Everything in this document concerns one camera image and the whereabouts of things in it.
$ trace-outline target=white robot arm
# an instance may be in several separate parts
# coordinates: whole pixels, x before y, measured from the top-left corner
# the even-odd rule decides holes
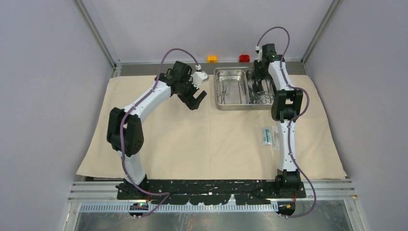
[[[109,115],[107,140],[115,149],[119,156],[122,156],[120,147],[119,130],[120,122],[125,115],[137,102],[139,102],[152,89],[154,91],[147,96],[139,105],[135,107],[126,118],[127,128],[124,128],[125,140],[125,166],[129,176],[139,185],[145,178],[145,172],[141,165],[140,149],[143,145],[143,131],[141,124],[162,102],[176,94],[190,110],[198,109],[200,102],[207,95],[202,91],[197,98],[194,94],[198,91],[202,83],[209,78],[208,74],[201,71],[199,65],[196,66],[196,72],[191,75],[191,67],[182,62],[176,61],[173,69],[167,73],[161,73],[156,88],[153,83],[150,88],[142,94],[137,100],[126,106],[124,109],[114,108]]]
[[[257,46],[255,51],[258,53],[258,60],[254,61],[255,80],[269,79],[273,83],[274,101],[271,115],[278,127],[281,155],[278,174],[275,177],[277,190],[281,188],[299,190],[301,186],[300,173],[291,158],[291,154],[296,159],[295,119],[300,114],[303,92],[293,89],[293,83],[286,71],[286,64],[284,60],[281,62],[282,56],[277,55],[275,44],[266,44],[262,46],[262,50]]]

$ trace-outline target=orange button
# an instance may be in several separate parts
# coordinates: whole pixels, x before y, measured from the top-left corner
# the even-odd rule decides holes
[[[217,57],[216,56],[208,56],[207,57],[207,63],[218,63]]]

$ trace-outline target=red button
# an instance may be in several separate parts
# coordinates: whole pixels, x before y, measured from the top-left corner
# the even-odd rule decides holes
[[[249,63],[249,55],[247,54],[243,54],[240,55],[240,63]]]

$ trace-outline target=gray wall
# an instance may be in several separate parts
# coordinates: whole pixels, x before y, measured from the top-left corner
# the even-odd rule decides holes
[[[307,62],[372,230],[408,216],[408,1],[344,1]]]
[[[86,0],[98,29],[123,63],[161,61],[164,52],[180,47],[199,61],[217,55],[238,61],[241,54],[256,58],[255,46],[272,26],[292,35],[287,60],[300,60],[332,0]],[[262,40],[283,52],[284,31]],[[190,61],[174,52],[166,61]]]
[[[111,68],[72,0],[0,1],[0,226],[61,230]]]

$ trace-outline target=beige cloth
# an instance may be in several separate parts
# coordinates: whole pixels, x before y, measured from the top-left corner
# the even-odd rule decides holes
[[[296,123],[298,163],[311,179],[343,179],[346,174],[333,143],[317,90],[308,76],[290,76],[310,95],[309,110]],[[122,178],[120,158],[106,141],[109,112],[123,108],[153,82],[153,76],[116,77],[109,81],[88,152],[78,169],[83,176]],[[215,106],[213,77],[201,87],[208,95],[190,111],[173,96],[143,123],[140,151],[151,179],[274,179],[279,150],[262,145],[264,127],[275,125],[269,110],[220,111]]]

